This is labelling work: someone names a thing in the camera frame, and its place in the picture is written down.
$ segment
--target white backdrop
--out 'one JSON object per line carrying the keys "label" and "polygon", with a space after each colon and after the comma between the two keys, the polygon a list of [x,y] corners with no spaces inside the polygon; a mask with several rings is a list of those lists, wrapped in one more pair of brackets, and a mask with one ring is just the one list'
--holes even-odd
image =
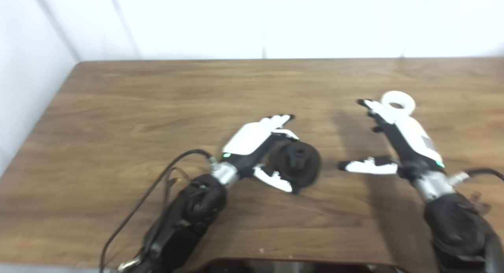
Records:
{"label": "white backdrop", "polygon": [[72,66],[504,56],[504,0],[0,0],[0,174]]}

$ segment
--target wooden table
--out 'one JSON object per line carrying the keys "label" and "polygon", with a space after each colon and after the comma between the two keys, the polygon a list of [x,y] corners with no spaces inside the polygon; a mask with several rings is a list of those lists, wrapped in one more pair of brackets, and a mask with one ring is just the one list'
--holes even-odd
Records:
{"label": "wooden table", "polygon": [[[243,124],[278,113],[323,158],[300,195],[247,178],[188,262],[218,257],[393,264],[434,271],[421,203],[395,176],[338,171],[339,160],[391,152],[357,98],[401,90],[454,173],[504,170],[504,59],[118,61],[81,63],[0,180],[0,262],[96,267],[103,243],[167,162],[189,149],[218,155]],[[207,171],[200,158],[182,167]],[[504,184],[482,176],[504,236]],[[157,217],[154,192],[110,248],[137,252]]]}

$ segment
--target white roll of tape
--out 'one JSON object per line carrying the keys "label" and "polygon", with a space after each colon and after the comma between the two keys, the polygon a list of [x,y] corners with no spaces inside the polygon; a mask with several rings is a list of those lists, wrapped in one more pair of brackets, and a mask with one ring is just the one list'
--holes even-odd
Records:
{"label": "white roll of tape", "polygon": [[[408,116],[413,113],[416,107],[415,100],[410,95],[401,91],[388,91],[383,94],[381,103],[386,109],[397,116]],[[392,104],[398,104],[402,108],[396,108]]]}

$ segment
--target wire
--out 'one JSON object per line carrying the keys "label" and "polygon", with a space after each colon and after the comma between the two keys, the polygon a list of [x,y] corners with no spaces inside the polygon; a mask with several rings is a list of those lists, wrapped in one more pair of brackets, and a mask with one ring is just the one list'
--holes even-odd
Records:
{"label": "wire", "polygon": [[489,167],[481,167],[479,169],[468,169],[467,171],[464,171],[466,174],[468,174],[470,177],[477,176],[477,175],[484,175],[484,174],[490,174],[497,176],[504,182],[504,175],[496,171],[495,169],[490,169]]}
{"label": "wire", "polygon": [[[171,177],[171,173],[173,171],[178,171],[182,177],[187,180],[188,182],[191,182],[191,178],[189,177],[189,175],[183,170],[181,169],[180,167],[172,167],[171,168],[171,171],[170,173],[166,176],[167,178],[170,178]],[[179,179],[178,178],[173,178],[171,180],[167,180],[166,181],[166,184],[165,184],[165,188],[164,188],[164,191],[163,191],[163,204],[161,206],[161,211],[163,211],[164,207],[169,203],[170,201],[170,189],[171,187],[176,183],[178,182]]]}
{"label": "wire", "polygon": [[165,178],[167,175],[169,176],[171,172],[173,171],[173,166],[175,166],[176,163],[178,163],[180,160],[185,158],[188,155],[191,154],[201,154],[205,156],[208,160],[212,159],[212,154],[210,154],[207,151],[204,151],[202,149],[194,149],[191,151],[187,151],[185,153],[182,153],[178,155],[177,158],[175,158],[167,167],[163,170],[163,172],[156,178],[156,180],[153,182],[153,184],[146,190],[145,194],[140,198],[140,200],[136,203],[136,205],[133,207],[131,212],[126,216],[124,221],[117,227],[117,229],[112,233],[112,235],[107,239],[105,242],[105,245],[103,246],[103,249],[101,251],[100,255],[100,264],[99,264],[99,273],[103,273],[103,270],[105,268],[105,257],[106,257],[106,252],[108,249],[108,246],[112,241],[115,239],[115,237],[119,234],[119,232],[126,226],[126,224],[130,221],[131,217],[137,212],[137,210],[142,206],[142,204],[145,202],[145,200],[149,197],[149,195],[152,193],[152,191],[156,188],[156,186]]}

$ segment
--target robotic arm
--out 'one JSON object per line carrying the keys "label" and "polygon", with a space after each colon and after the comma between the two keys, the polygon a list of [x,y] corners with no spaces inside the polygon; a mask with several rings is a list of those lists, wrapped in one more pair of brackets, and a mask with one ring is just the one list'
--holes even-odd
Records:
{"label": "robotic arm", "polygon": [[441,156],[417,120],[409,115],[415,108],[407,94],[390,91],[381,102],[360,99],[396,150],[391,156],[340,162],[339,169],[354,173],[398,174],[407,179],[425,202],[424,219],[432,232],[432,244],[442,273],[504,273],[504,253],[497,234],[473,203],[454,186],[481,173],[504,176],[491,169],[465,171],[446,177]]}
{"label": "robotic arm", "polygon": [[[202,150],[189,151],[179,156],[166,168],[160,178],[169,174],[175,162],[189,153],[205,155],[211,162],[212,171],[194,178],[190,185],[179,192],[146,233],[137,256],[122,263],[117,271],[120,273],[169,273],[181,267],[209,226],[225,208],[227,192],[241,178],[256,176],[281,190],[295,192],[295,183],[288,182],[280,172],[272,171],[265,164],[260,163],[261,159],[280,140],[288,139],[292,142],[291,144],[305,144],[299,142],[299,138],[292,131],[282,129],[283,125],[293,118],[293,115],[274,115],[259,122],[245,124],[224,146],[219,162]],[[305,161],[310,159],[309,154],[304,153],[304,155]],[[101,268],[103,268],[106,247],[102,252]]]}

